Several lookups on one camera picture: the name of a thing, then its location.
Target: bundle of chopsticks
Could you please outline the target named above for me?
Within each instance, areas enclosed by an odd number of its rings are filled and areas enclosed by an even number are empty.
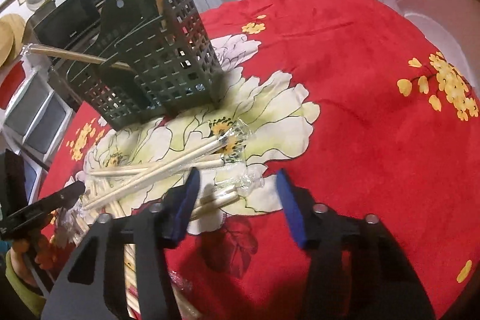
[[[105,207],[113,217],[125,217],[127,214],[119,202],[120,198],[144,190],[171,175],[188,172],[192,167],[199,170],[223,167],[225,165],[224,155],[216,152],[226,146],[231,138],[235,138],[235,141],[239,142],[245,141],[249,135],[248,127],[239,120],[225,134],[202,140],[198,146],[184,151],[175,158],[92,170],[88,173],[89,177],[85,181],[86,192],[81,197],[83,211],[96,219],[98,211]],[[203,195],[196,201],[190,220],[195,220],[203,214],[236,201],[238,198],[239,193],[234,179],[227,181],[224,186],[214,186],[211,193]],[[76,222],[82,233],[85,234],[88,231],[88,225],[80,214],[76,216]],[[132,244],[125,246],[125,281],[128,306],[130,310],[139,313],[138,300],[130,289],[133,287],[136,290],[135,246]],[[200,317],[199,312],[182,296],[174,284],[172,284],[172,288],[182,317],[189,320]]]

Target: plastic wrapper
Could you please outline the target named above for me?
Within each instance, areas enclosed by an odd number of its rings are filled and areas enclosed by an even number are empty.
[[[143,190],[148,186],[152,186],[155,182],[168,178],[185,169],[197,159],[226,147],[229,143],[244,143],[250,135],[251,131],[247,125],[241,120],[238,120],[234,122],[231,128],[224,134],[204,140],[201,146],[190,151],[185,151],[169,162],[159,162],[157,165],[116,185],[107,193],[97,196],[90,195],[85,204],[85,208],[87,210],[99,208],[128,194]]]

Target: dark green plastic basket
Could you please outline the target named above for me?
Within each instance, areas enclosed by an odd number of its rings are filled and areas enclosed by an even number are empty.
[[[107,61],[74,62],[67,80],[116,130],[218,102],[221,67],[193,0],[164,0],[161,16],[155,0],[106,0],[85,53]]]

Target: white flower print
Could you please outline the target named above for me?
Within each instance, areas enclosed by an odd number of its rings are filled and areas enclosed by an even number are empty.
[[[215,52],[225,71],[225,90],[218,109],[213,105],[195,107],[163,123],[163,119],[122,131],[110,131],[88,151],[84,170],[112,164],[138,164],[172,158],[185,149],[194,148],[202,139],[224,130],[240,118],[253,133],[242,151],[244,163],[226,164],[215,170],[201,171],[201,194],[206,188],[244,172],[262,175],[269,160],[286,160],[300,156],[308,147],[312,123],[320,107],[305,102],[308,91],[301,84],[290,86],[292,75],[274,72],[260,83],[258,77],[246,79],[238,65],[252,58],[261,44],[247,36],[225,36],[212,40]],[[183,174],[161,180],[143,191],[120,200],[125,212],[143,203],[161,198],[166,191],[183,183]],[[191,221],[188,232],[193,235],[214,231],[228,215],[252,216],[281,209],[275,189],[275,175],[265,178],[265,185],[236,202]]]

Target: person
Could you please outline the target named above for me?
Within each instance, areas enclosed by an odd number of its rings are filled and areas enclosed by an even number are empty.
[[[13,243],[0,241],[0,254],[5,260],[5,275],[11,286],[37,317],[40,317],[45,305],[45,298],[33,278],[32,272],[23,261],[23,254],[27,252],[30,244],[27,240],[16,240]],[[35,262],[43,270],[49,270],[53,266],[53,258],[50,243],[43,235],[38,240],[38,254]]]

